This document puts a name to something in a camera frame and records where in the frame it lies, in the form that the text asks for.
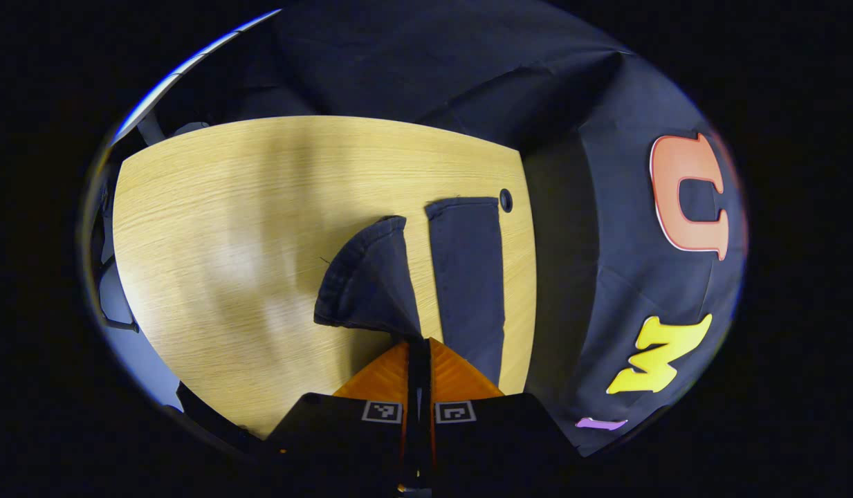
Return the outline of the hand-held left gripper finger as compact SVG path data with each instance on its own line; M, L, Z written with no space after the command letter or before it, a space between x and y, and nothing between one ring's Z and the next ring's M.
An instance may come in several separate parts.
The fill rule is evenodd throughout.
M435 486L567 486L577 454L533 394L503 394L428 338L422 403Z
M420 344L401 342L334 395L307 393L267 438L282 486L414 486Z

